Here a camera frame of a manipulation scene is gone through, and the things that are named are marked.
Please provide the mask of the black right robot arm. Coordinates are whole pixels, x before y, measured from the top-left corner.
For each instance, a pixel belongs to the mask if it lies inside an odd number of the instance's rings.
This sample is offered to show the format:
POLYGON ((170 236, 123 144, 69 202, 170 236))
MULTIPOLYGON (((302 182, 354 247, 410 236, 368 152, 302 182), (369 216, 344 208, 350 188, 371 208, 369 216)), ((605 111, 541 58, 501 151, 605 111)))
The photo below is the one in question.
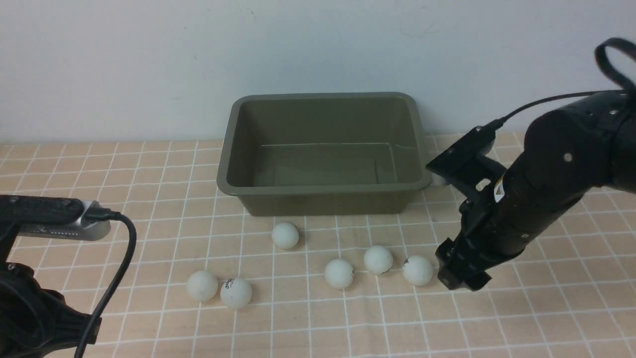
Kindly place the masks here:
POLYGON ((502 120, 476 127, 427 164, 460 191, 461 229, 436 250, 449 290, 477 291, 592 188, 635 192, 635 94, 603 91, 529 125, 509 166, 486 156, 502 120))

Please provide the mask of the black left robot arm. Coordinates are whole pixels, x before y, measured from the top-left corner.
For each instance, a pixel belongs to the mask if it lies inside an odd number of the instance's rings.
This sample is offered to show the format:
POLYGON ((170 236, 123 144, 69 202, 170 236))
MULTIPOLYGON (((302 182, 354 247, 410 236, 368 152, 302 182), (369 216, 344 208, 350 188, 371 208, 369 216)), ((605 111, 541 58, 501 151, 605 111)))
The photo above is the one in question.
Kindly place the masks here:
POLYGON ((102 319, 89 328, 91 314, 66 304, 65 297, 43 289, 34 270, 2 263, 0 270, 0 356, 43 358, 56 351, 77 348, 85 332, 95 344, 102 319))

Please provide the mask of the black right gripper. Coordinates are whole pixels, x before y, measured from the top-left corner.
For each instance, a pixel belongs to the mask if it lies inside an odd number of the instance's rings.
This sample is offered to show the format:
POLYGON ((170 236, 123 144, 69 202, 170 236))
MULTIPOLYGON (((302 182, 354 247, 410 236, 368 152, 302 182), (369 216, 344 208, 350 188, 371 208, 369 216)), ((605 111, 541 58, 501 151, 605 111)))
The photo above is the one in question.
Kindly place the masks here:
POLYGON ((487 270, 522 252, 522 234, 506 222, 491 197, 465 201, 457 237, 439 245, 437 278, 448 290, 478 291, 491 280, 487 270))

